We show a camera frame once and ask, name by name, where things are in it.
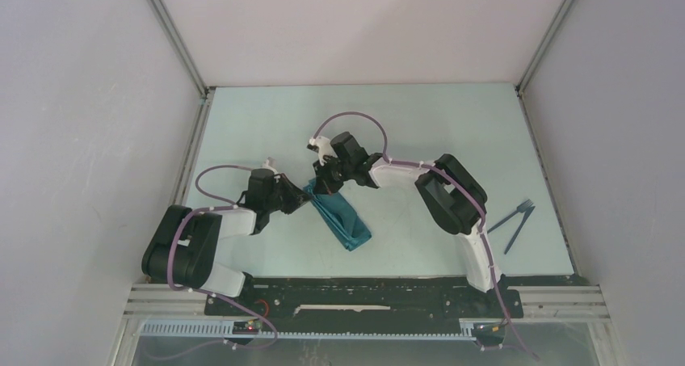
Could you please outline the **teal satin napkin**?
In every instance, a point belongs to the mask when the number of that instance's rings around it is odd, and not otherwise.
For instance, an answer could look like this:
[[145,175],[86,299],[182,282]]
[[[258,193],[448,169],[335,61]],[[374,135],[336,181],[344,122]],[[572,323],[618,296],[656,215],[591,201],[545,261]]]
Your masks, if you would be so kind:
[[338,242],[353,251],[372,238],[371,230],[342,194],[316,194],[315,179],[310,179],[303,190],[312,196],[311,203]]

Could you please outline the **blue plastic knife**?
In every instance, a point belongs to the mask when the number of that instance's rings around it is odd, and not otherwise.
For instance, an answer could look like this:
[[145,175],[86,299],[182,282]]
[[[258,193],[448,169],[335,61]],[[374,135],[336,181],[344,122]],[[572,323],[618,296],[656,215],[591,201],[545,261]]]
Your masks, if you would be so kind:
[[516,231],[515,231],[515,232],[513,233],[513,235],[511,236],[510,241],[509,241],[509,242],[507,243],[507,245],[506,245],[506,248],[505,248],[505,250],[504,250],[504,254],[505,254],[505,255],[507,255],[507,254],[510,252],[511,248],[513,247],[513,245],[514,245],[515,242],[517,241],[517,239],[518,239],[520,233],[522,232],[523,227],[525,226],[525,224],[527,223],[528,219],[530,218],[530,216],[532,215],[532,213],[535,211],[535,209],[536,209],[535,206],[531,206],[530,208],[528,208],[528,209],[523,213],[523,217],[522,217],[521,222],[519,223],[519,226],[517,227]]

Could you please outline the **blue plastic fork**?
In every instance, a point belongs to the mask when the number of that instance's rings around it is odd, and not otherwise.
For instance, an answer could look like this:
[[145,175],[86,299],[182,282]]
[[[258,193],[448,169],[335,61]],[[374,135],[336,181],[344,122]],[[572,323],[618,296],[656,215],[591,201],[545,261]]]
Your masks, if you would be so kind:
[[521,222],[521,225],[523,225],[524,222],[530,217],[530,215],[532,214],[534,209],[535,209],[534,202],[532,200],[525,200],[521,204],[519,204],[513,212],[507,214],[503,219],[501,219],[500,221],[497,221],[494,225],[490,226],[488,228],[488,232],[490,233],[490,232],[494,231],[495,229],[499,228],[500,226],[502,226],[503,224],[505,224],[506,222],[508,222],[510,219],[512,219],[513,217],[515,217],[517,215],[523,216],[523,220]]

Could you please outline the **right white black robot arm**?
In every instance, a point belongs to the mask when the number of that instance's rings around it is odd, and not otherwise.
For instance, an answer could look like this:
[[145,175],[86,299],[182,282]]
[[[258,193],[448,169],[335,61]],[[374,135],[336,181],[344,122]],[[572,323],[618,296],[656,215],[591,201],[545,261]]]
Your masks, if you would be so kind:
[[433,221],[455,235],[464,253],[469,303],[481,316],[490,316],[502,305],[496,289],[502,272],[494,263],[485,224],[484,188],[451,154],[433,162],[409,162],[382,153],[370,154],[349,133],[333,139],[309,139],[307,148],[317,154],[313,164],[315,194],[332,195],[347,181],[362,187],[415,187]]

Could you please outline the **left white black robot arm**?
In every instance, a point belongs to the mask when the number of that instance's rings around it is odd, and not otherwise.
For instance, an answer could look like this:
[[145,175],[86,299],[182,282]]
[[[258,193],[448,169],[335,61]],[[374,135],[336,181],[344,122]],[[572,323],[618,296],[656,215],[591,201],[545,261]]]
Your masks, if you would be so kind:
[[142,272],[173,289],[202,289],[224,295],[235,314],[249,313],[255,293],[252,276],[216,260],[219,241],[262,232],[271,214],[291,214],[312,196],[272,167],[253,169],[238,201],[188,208],[173,204],[164,213],[141,260]]

